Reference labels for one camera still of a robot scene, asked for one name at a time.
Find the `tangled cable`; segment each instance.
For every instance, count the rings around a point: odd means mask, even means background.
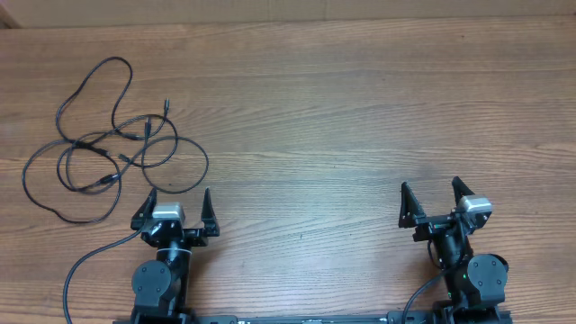
[[[90,132],[87,133],[81,137],[79,137],[78,139],[71,139],[68,136],[66,136],[66,134],[64,134],[64,131],[61,129],[60,127],[60,119],[62,117],[63,112],[65,111],[66,107],[68,106],[68,104],[70,104],[70,102],[72,100],[74,100],[82,91],[82,89],[84,88],[84,86],[86,85],[88,79],[92,76],[92,74],[98,69],[100,68],[103,64],[113,61],[113,60],[118,60],[122,63],[124,63],[129,71],[130,71],[130,77],[128,79],[128,82],[126,83],[126,85],[124,86],[120,96],[118,97],[118,99],[116,100],[116,103],[114,104],[114,107],[112,108],[112,118],[111,118],[111,123],[112,123],[112,129],[108,130],[108,131],[94,131],[94,132]],[[120,104],[120,101],[122,100],[122,98],[124,97],[124,95],[126,94],[126,91],[128,90],[128,87],[131,84],[132,81],[132,66],[130,65],[130,63],[128,63],[128,61],[124,58],[120,58],[120,57],[110,57],[110,58],[106,58],[103,61],[101,61],[100,63],[98,63],[84,78],[84,80],[82,81],[82,83],[80,84],[80,86],[78,87],[78,89],[68,98],[64,101],[64,103],[62,103],[62,105],[58,108],[57,112],[56,112],[56,129],[58,130],[58,133],[60,134],[60,136],[62,137],[62,139],[59,140],[54,140],[46,145],[44,145],[43,147],[41,147],[40,149],[38,149],[34,154],[32,154],[32,156],[30,157],[30,159],[28,160],[28,162],[26,162],[26,164],[24,165],[24,168],[22,170],[22,187],[24,188],[24,192],[26,193],[26,195],[28,196],[28,198],[37,206],[53,212],[56,214],[56,216],[58,216],[61,220],[67,222],[67,223],[71,223],[71,224],[90,224],[90,223],[96,223],[99,221],[103,221],[105,220],[114,210],[114,208],[116,207],[116,204],[118,203],[118,201],[120,200],[120,195],[122,192],[122,176],[124,175],[124,173],[128,170],[128,168],[130,166],[135,166],[135,167],[139,167],[140,170],[142,171],[142,174],[144,175],[144,178],[146,179],[146,181],[150,184],[150,186],[156,188],[157,190],[159,190],[162,193],[166,193],[166,194],[181,194],[181,193],[185,193],[193,188],[195,188],[206,176],[206,174],[208,173],[208,165],[209,165],[209,160],[208,160],[208,154],[206,153],[206,151],[195,141],[185,138],[185,137],[180,137],[178,136],[178,133],[176,132],[176,126],[167,118],[168,115],[168,110],[169,110],[169,105],[170,102],[166,99],[164,102],[164,111],[162,115],[158,115],[158,114],[146,114],[146,115],[141,115],[141,116],[137,116],[134,118],[131,118],[125,122],[122,122],[119,125],[116,125],[116,121],[115,121],[115,115],[116,115],[116,110],[118,109],[118,105]],[[154,131],[151,131],[151,120],[152,119],[159,119],[160,120],[160,124],[158,126],[158,128]],[[133,133],[127,133],[127,132],[122,132],[122,129],[124,129],[125,127],[132,125],[134,122],[137,121],[141,121],[141,120],[146,120],[145,122],[145,136],[140,136],[137,134],[133,134]],[[161,137],[158,139],[153,139],[151,141],[149,141],[149,138],[153,138],[155,135],[157,135],[160,130],[162,130],[162,128],[164,127],[165,123],[167,123],[168,125],[170,125],[170,127],[172,128],[172,131],[174,133],[174,136],[165,136],[165,137]],[[106,139],[109,136],[120,136],[122,138],[125,138],[127,140],[142,140],[144,141],[144,145],[142,146],[142,148],[136,152],[136,154],[132,157],[127,157],[123,154],[119,154],[117,156],[117,158],[123,162],[126,163],[126,165],[121,169],[118,166],[118,163],[113,159],[113,157],[111,156],[110,152],[104,148],[98,148],[96,146],[97,143],[99,143],[100,141]],[[172,151],[161,161],[154,163],[154,164],[148,164],[146,165],[144,163],[144,159],[145,159],[145,155],[146,155],[146,150],[151,147],[152,145],[160,142],[160,141],[164,141],[164,140],[173,140],[174,141],[174,147],[172,148]],[[154,183],[152,183],[152,181],[150,180],[149,176],[146,173],[146,170],[148,168],[152,168],[152,167],[159,167],[163,164],[165,164],[175,153],[176,153],[176,149],[178,147],[178,142],[179,141],[186,141],[189,142],[191,144],[193,144],[194,146],[196,146],[204,155],[204,158],[206,159],[206,167],[202,173],[202,176],[200,177],[200,179],[198,179],[198,181],[196,181],[194,184],[190,185],[189,187],[183,189],[183,190],[167,190],[164,188],[161,188],[157,185],[155,185]],[[54,208],[51,208],[45,204],[42,204],[40,202],[38,202],[36,199],[34,199],[32,197],[32,195],[30,194],[30,192],[28,191],[28,187],[26,185],[26,172],[28,171],[28,168],[30,167],[30,165],[32,164],[32,162],[34,162],[34,160],[39,157],[40,155],[42,155],[44,152],[46,152],[47,150],[57,146],[57,145],[61,145],[61,144],[69,144],[69,147],[66,148],[62,154],[60,154],[59,158],[58,158],[58,162],[56,164],[56,173],[58,175],[58,180],[62,183],[62,185],[64,185],[64,187],[66,189],[68,189],[71,192],[75,192],[75,193],[80,193],[80,194],[89,194],[89,195],[94,195],[94,194],[101,194],[107,190],[109,190],[110,188],[112,188],[116,183],[118,183],[118,192],[116,194],[116,197],[112,203],[112,206],[110,207],[110,209],[102,216],[91,219],[91,220],[71,220],[67,217],[65,217],[64,215],[62,215],[61,212],[57,211]],[[116,169],[116,172],[113,174],[109,174],[109,175],[105,175],[102,178],[100,178],[98,181],[89,184],[89,185],[85,185],[85,186],[76,186],[72,183],[72,180],[70,178],[70,172],[69,172],[69,167],[70,167],[70,160],[72,158],[72,153],[76,150],[76,149],[87,149],[90,150],[106,159],[108,159],[113,165],[114,168]],[[62,176],[62,173],[60,172],[60,166],[62,164],[62,160],[65,159],[65,163],[64,163],[64,175]]]

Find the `background wall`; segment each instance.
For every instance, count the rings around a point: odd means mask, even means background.
[[[574,14],[576,0],[0,0],[11,27]]]

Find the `wooden table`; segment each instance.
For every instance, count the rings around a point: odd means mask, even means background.
[[[90,226],[68,225],[23,193],[25,161],[59,138],[57,108],[112,55],[134,67],[118,120],[161,113],[169,97],[179,133],[210,155],[202,186],[222,231],[194,251],[188,302],[199,314],[403,308],[436,270],[426,244],[398,229],[401,182],[433,215],[453,207],[458,175],[495,205],[471,241],[510,263],[503,309],[518,323],[576,320],[576,20],[566,16],[0,31],[0,322],[64,322],[69,268],[129,235],[149,191],[130,169],[112,216]],[[110,129],[127,73],[119,63],[96,72],[64,131]],[[31,192],[70,217],[104,212],[113,191],[85,197],[60,185],[62,149],[32,166]],[[79,183],[112,172],[94,154],[74,161]],[[182,145],[151,174],[178,187],[201,167]],[[202,198],[202,188],[159,196],[182,202],[189,226]],[[127,317],[132,272],[154,255],[134,239],[82,264],[70,285],[74,322]],[[445,296],[439,285],[414,308]]]

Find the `table surface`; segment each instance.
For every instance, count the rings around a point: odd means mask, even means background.
[[[201,315],[375,314],[402,309],[432,277],[426,243],[398,229],[410,181],[430,215],[454,206],[460,176],[495,212],[471,237],[510,264],[503,309],[517,322],[576,320],[576,20],[574,17],[162,25],[0,31],[0,322],[62,323],[62,285],[85,253],[131,233],[149,186],[131,168],[108,220],[69,225],[24,195],[24,163],[58,140],[59,105],[101,59],[122,56],[134,79],[124,121],[160,113],[210,155],[221,236],[194,251],[188,302]],[[111,128],[128,77],[96,72],[62,118],[78,137]],[[141,143],[111,139],[113,154]],[[162,157],[169,144],[150,149]],[[56,159],[39,157],[32,194],[76,219],[106,211],[66,191]],[[203,167],[191,146],[151,170],[181,187]],[[72,175],[112,172],[79,152]],[[160,194],[198,225],[203,189]],[[155,250],[139,239],[80,266],[69,292],[75,323],[129,316],[131,275]],[[440,284],[414,305],[446,297]]]

